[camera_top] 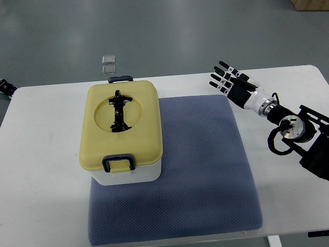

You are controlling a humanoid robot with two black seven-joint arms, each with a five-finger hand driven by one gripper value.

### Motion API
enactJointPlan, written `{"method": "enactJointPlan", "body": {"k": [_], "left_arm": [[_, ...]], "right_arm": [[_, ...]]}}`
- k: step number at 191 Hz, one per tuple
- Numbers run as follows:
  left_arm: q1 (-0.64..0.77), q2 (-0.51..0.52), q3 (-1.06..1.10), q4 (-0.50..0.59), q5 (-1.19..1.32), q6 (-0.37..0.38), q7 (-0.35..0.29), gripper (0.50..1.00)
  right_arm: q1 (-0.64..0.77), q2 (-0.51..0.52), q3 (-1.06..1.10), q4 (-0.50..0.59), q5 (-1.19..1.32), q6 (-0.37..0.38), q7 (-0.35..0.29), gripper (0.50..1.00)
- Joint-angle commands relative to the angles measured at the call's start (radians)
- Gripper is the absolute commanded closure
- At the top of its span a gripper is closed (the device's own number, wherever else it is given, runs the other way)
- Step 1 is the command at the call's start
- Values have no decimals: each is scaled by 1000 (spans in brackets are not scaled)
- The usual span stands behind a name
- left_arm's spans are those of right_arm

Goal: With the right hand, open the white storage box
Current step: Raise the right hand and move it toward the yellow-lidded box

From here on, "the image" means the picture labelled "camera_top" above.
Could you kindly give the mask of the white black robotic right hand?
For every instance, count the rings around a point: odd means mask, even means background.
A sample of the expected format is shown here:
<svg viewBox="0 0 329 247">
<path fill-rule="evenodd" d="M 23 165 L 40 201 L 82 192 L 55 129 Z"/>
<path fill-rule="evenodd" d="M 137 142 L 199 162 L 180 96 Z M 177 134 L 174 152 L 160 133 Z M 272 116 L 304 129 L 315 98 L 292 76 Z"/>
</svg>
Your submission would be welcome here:
<svg viewBox="0 0 329 247">
<path fill-rule="evenodd" d="M 214 73 L 210 76 L 214 81 L 209 84 L 223 93 L 229 100 L 242 109 L 247 109 L 246 103 L 252 99 L 261 86 L 257 85 L 248 75 L 241 73 L 224 61 L 219 61 L 219 65 L 226 70 L 214 67 Z"/>
</svg>

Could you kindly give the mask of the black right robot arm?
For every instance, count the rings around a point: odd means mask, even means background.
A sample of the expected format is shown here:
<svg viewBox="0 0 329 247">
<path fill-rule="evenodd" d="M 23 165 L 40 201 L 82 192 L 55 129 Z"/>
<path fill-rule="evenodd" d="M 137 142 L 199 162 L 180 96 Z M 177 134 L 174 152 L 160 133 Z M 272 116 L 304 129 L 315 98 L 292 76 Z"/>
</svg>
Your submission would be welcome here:
<svg viewBox="0 0 329 247">
<path fill-rule="evenodd" d="M 276 101 L 264 105 L 262 115 L 277 125 L 267 139 L 272 153 L 296 152 L 304 169 L 328 180 L 328 117 L 304 105 L 296 114 Z"/>
</svg>

